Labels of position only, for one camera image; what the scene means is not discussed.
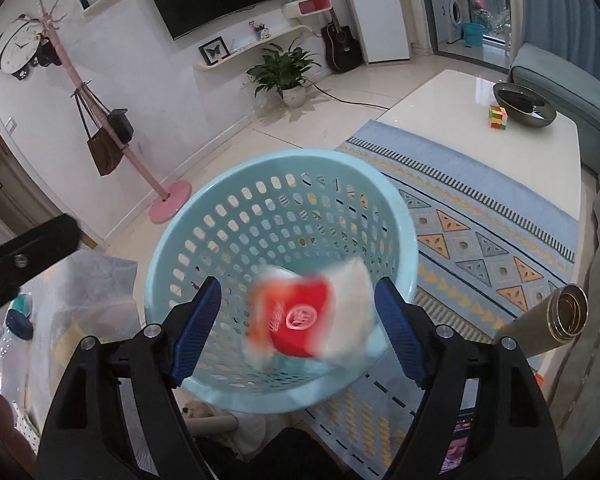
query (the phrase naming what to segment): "white flower pot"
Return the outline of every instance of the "white flower pot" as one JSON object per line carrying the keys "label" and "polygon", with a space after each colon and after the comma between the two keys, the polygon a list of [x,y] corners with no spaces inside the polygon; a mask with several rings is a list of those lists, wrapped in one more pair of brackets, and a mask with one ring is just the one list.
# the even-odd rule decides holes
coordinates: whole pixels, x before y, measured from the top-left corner
{"label": "white flower pot", "polygon": [[289,90],[283,90],[282,100],[289,108],[301,107],[306,101],[306,88],[304,86],[296,86]]}

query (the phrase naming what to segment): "basket rim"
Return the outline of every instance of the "basket rim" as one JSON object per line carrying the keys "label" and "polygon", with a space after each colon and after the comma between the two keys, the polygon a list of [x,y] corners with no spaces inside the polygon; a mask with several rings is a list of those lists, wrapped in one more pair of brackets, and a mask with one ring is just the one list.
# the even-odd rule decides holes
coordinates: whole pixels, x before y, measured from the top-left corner
{"label": "basket rim", "polygon": [[[220,182],[231,178],[236,173],[240,173],[247,168],[257,166],[263,162],[291,157],[318,157],[341,163],[345,166],[349,166],[352,170],[363,173],[364,176],[376,186],[378,191],[382,193],[387,200],[389,209],[394,218],[400,219],[399,222],[396,222],[398,231],[396,238],[398,240],[398,246],[407,248],[407,250],[400,252],[400,264],[398,265],[395,286],[405,301],[409,302],[413,299],[418,277],[418,242],[416,240],[416,231],[407,205],[404,203],[400,193],[389,179],[369,163],[355,156],[348,155],[347,153],[316,149],[284,150],[282,152],[273,152],[253,158],[223,172],[198,190],[177,215],[171,219],[170,224],[160,237],[160,241],[155,248],[154,255],[152,256],[147,270],[146,284],[144,287],[144,314],[147,323],[161,322],[155,319],[154,313],[152,312],[155,303],[154,277],[165,247],[170,240],[170,235],[176,229],[179,222],[192,208],[195,208],[203,195],[212,191]],[[388,349],[388,339],[381,323],[376,326],[376,329],[367,339],[367,347],[369,346],[372,349],[373,357],[377,356],[378,359],[381,358]],[[299,384],[298,386],[292,386],[285,390],[249,395],[240,394],[239,388],[236,388],[234,394],[221,391],[208,386],[208,384],[202,383],[193,377],[185,379],[183,386],[187,387],[187,390],[191,391],[201,400],[228,410],[246,413],[284,413],[303,409],[331,397],[359,378],[360,375],[363,374],[363,371],[364,370],[334,368],[331,372],[317,377],[314,380]]]}

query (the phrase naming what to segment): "guitar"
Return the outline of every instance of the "guitar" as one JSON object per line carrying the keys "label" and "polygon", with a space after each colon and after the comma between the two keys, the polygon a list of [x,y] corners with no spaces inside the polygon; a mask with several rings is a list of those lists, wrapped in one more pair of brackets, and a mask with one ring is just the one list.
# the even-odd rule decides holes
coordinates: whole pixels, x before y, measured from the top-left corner
{"label": "guitar", "polygon": [[331,23],[322,28],[322,38],[326,47],[327,65],[334,72],[348,72],[359,67],[362,62],[360,42],[353,37],[348,25],[340,26],[333,9],[329,10]]}

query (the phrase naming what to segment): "butterfly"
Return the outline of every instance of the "butterfly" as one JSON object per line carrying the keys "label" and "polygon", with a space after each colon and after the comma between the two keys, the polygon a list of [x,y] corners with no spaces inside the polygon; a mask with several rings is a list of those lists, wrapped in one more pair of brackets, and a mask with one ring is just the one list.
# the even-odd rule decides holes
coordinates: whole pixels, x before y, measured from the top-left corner
{"label": "butterfly", "polygon": [[206,52],[211,59],[215,59],[217,56],[220,56],[220,44],[217,44],[214,48],[208,48]]}

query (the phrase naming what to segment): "blue bucket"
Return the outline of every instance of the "blue bucket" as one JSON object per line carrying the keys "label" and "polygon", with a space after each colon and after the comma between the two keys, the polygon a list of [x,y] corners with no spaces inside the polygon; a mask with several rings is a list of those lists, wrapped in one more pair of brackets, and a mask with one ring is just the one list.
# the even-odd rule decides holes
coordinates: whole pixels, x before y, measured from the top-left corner
{"label": "blue bucket", "polygon": [[377,320],[357,368],[285,358],[268,373],[249,367],[251,283],[263,264],[298,274],[360,256],[373,284],[389,276],[406,301],[415,292],[418,247],[409,209],[376,168],[353,156],[291,150],[251,160],[197,192],[171,220],[148,271],[145,313],[160,323],[193,298],[207,276],[222,285],[222,307],[198,366],[182,386],[236,412],[300,410],[357,380],[388,347]]}
{"label": "blue bucket", "polygon": [[469,46],[482,46],[485,28],[477,23],[463,23],[464,42]]}

